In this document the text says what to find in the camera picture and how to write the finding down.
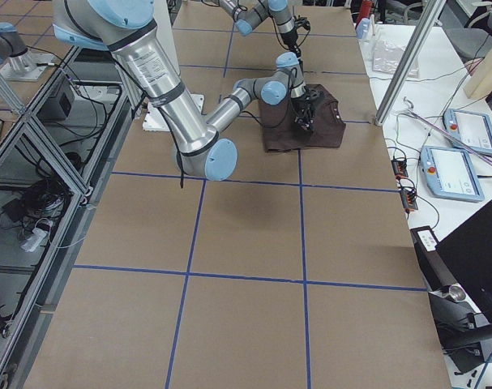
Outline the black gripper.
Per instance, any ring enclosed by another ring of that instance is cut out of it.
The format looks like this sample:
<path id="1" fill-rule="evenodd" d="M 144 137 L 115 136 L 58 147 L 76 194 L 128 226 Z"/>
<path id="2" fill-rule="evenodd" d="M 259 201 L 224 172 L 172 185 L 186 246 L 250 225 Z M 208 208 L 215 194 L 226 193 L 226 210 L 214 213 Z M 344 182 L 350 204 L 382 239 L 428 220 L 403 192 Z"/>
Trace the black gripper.
<path id="1" fill-rule="evenodd" d="M 294 123 L 302 130 L 314 131 L 314 114 L 312 112 L 312 102 L 308 96 L 300 96 L 292 99 L 293 111 L 296 115 Z"/>
<path id="2" fill-rule="evenodd" d="M 297 60 L 302 63 L 302 51 L 297 45 L 297 39 L 298 39 L 298 34 L 297 34 L 297 29 L 292 28 L 288 32 L 282 32 L 280 34 L 280 37 L 283 41 L 283 43 L 288 47 L 292 48 L 292 52 L 296 55 Z"/>

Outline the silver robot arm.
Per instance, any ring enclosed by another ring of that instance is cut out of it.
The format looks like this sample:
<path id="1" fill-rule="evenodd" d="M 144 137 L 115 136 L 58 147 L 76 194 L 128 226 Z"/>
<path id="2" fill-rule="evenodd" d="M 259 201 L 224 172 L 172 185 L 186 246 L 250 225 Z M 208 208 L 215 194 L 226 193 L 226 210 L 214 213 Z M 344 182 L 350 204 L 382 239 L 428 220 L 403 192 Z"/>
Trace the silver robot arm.
<path id="1" fill-rule="evenodd" d="M 287 1 L 257 1 L 251 8 L 233 0 L 202 1 L 202 4 L 223 9 L 243 36 L 250 35 L 266 19 L 270 19 L 280 46 L 294 53 L 302 64 L 301 45 L 306 37 L 298 42 L 298 29 L 303 28 L 309 33 L 310 21 L 304 16 L 294 16 Z"/>
<path id="2" fill-rule="evenodd" d="M 166 121 L 181 175 L 222 181 L 235 170 L 237 148 L 221 134 L 252 101 L 271 106 L 285 101 L 295 111 L 296 124 L 310 132 L 317 100 L 303 77 L 297 20 L 286 1 L 260 1 L 250 9 L 236 1 L 214 4 L 233 18 L 242 35 L 272 19 L 288 50 L 276 59 L 271 76 L 238 81 L 207 118 L 157 37 L 153 1 L 55 1 L 53 29 L 56 38 L 67 44 L 120 57 L 131 79 Z"/>

